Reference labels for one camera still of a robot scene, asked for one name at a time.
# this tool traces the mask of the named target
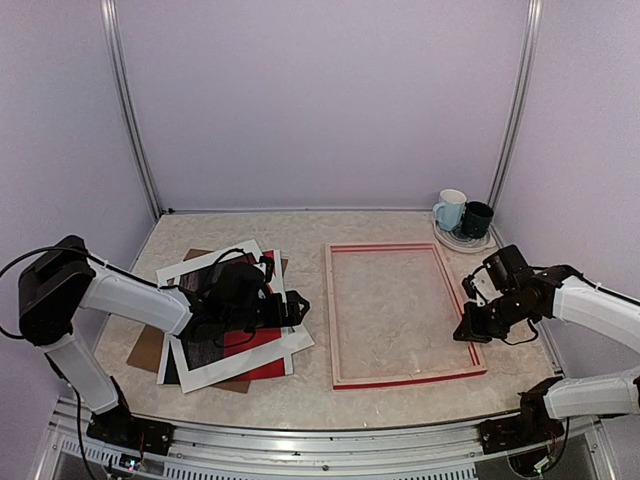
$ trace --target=lavender wall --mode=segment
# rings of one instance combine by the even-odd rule
[[[424,208],[486,198],[527,0],[119,2],[164,204]]]
[[[640,297],[640,3],[545,2],[522,127],[497,225],[535,264],[570,263]],[[572,376],[630,368],[640,355],[551,324]],[[637,478],[640,421],[607,425],[622,478]]]
[[[69,233],[129,267],[152,227],[118,109],[97,1],[0,7],[0,264]],[[17,332],[17,273],[0,321]],[[102,316],[76,322],[92,344]],[[25,478],[62,383],[0,337],[0,478]]]

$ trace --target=marble surface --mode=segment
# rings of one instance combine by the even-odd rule
[[[293,356],[293,375],[255,381],[246,395],[213,388],[183,395],[179,387],[156,385],[155,374],[126,364],[143,327],[112,316],[95,353],[122,387],[134,413],[274,429],[420,425],[515,409],[518,392],[552,375],[539,341],[515,347],[492,342],[481,347],[488,372],[479,377],[381,389],[332,389],[324,244],[433,242],[431,215],[426,212],[165,215],[134,272],[155,280],[157,269],[180,262],[190,248],[215,250],[252,238],[262,249],[279,248],[290,259],[285,285],[311,302],[305,325],[315,346]],[[488,254],[443,250],[457,282]],[[518,325],[510,340],[529,335],[526,325]]]

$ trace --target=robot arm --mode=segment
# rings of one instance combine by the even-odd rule
[[[479,306],[465,305],[454,339],[505,340],[512,325],[544,318],[573,322],[640,352],[640,302],[586,280],[567,265],[529,266],[517,247],[505,247],[483,262],[502,293]],[[463,286],[475,299],[474,275]],[[480,425],[487,453],[544,441],[563,433],[559,420],[575,415],[640,414],[640,367],[582,379],[549,378],[522,394],[521,414]]]
[[[267,288],[273,260],[262,269],[232,263],[198,292],[158,287],[90,254],[84,241],[69,236],[27,267],[19,279],[20,331],[41,348],[51,366],[82,396],[93,413],[87,434],[138,450],[166,454],[173,427],[133,417],[117,383],[102,370],[73,332],[78,308],[120,315],[189,341],[218,339],[233,330],[300,325],[309,303],[297,292]]]

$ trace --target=mug handle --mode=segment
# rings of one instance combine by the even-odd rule
[[[433,206],[433,218],[435,218],[435,219],[436,219],[436,222],[441,222],[441,221],[442,221],[442,218],[438,218],[438,212],[439,212],[442,208],[444,208],[444,205],[445,205],[445,204],[444,204],[444,202],[440,202],[440,203],[436,203],[436,204]]]

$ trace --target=light blue mug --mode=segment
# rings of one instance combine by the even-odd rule
[[[440,192],[440,202],[433,207],[433,217],[438,226],[450,232],[460,224],[467,196],[459,190],[450,188]]]

